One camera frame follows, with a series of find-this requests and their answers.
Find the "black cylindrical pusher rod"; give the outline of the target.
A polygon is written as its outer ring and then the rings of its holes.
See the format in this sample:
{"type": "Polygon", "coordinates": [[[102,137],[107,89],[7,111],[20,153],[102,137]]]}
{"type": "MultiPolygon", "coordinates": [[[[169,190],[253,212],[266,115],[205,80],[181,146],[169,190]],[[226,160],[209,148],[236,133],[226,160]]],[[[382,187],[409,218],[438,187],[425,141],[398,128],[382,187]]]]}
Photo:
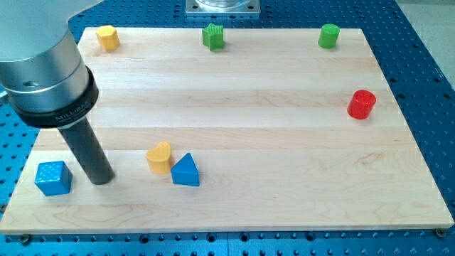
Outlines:
{"type": "Polygon", "coordinates": [[[104,185],[114,178],[112,167],[85,117],[58,131],[91,183],[104,185]]]}

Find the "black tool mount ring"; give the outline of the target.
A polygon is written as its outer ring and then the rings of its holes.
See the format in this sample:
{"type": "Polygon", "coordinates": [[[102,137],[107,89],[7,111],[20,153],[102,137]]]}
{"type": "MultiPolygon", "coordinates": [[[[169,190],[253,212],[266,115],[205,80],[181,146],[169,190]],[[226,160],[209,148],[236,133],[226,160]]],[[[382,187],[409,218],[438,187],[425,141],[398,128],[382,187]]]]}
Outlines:
{"type": "Polygon", "coordinates": [[[85,91],[73,103],[66,107],[51,112],[34,113],[21,110],[11,101],[12,109],[17,113],[19,118],[28,126],[36,128],[57,128],[69,125],[85,115],[95,106],[99,97],[99,90],[96,85],[92,71],[87,67],[88,82],[85,91]]]}

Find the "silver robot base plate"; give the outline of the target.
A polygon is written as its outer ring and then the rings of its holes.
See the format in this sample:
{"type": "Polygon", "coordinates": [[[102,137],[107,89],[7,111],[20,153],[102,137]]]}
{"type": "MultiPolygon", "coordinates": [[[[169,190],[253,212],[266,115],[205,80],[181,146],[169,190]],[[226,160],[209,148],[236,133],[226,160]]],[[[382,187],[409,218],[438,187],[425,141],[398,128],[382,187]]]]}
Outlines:
{"type": "Polygon", "coordinates": [[[187,14],[259,14],[260,0],[186,0],[187,14]]]}

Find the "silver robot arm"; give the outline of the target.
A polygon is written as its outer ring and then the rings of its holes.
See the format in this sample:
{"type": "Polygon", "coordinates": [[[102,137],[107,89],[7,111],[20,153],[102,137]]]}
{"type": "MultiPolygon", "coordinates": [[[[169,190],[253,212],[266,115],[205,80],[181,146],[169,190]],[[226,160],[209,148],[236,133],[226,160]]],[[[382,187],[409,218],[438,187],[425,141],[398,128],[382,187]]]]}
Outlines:
{"type": "Polygon", "coordinates": [[[99,0],[2,1],[3,99],[29,126],[56,128],[91,183],[114,178],[86,115],[99,97],[69,20],[99,0]]]}

